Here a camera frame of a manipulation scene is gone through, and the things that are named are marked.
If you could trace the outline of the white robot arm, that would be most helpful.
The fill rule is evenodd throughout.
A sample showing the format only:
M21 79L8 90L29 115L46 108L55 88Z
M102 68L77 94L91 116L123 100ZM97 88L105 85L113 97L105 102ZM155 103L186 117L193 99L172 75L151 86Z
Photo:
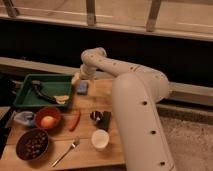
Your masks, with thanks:
M115 115L127 171L177 171L156 109L170 93L167 76L156 69L107 57L101 48L81 53L79 77L92 79L100 69L114 77Z

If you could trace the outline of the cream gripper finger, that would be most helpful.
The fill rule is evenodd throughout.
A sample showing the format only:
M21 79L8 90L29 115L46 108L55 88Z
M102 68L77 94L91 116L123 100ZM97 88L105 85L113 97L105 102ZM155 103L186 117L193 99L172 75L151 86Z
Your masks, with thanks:
M75 85L79 80L80 80L80 73L76 72L71 81L72 85Z

